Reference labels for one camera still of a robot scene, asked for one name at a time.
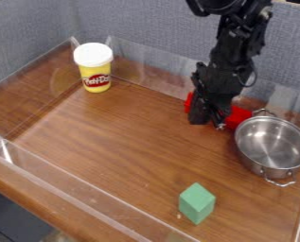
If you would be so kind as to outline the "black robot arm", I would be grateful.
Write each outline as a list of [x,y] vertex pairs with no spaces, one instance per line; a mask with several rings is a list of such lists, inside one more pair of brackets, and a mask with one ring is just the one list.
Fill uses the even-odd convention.
[[257,81],[253,57],[265,46],[272,18],[270,0],[186,0],[198,17],[219,16],[217,43],[209,62],[198,62],[191,73],[194,91],[187,114],[191,125],[209,121],[217,129],[230,115],[231,100]]

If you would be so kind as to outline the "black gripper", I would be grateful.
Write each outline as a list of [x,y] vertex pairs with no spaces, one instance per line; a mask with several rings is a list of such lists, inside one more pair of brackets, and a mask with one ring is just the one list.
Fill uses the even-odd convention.
[[205,125],[211,117],[215,129],[225,128],[227,114],[219,108],[229,108],[233,97],[239,94],[244,74],[244,65],[221,68],[215,65],[206,65],[201,61],[195,64],[195,71],[191,75],[195,89],[187,114],[191,125]]

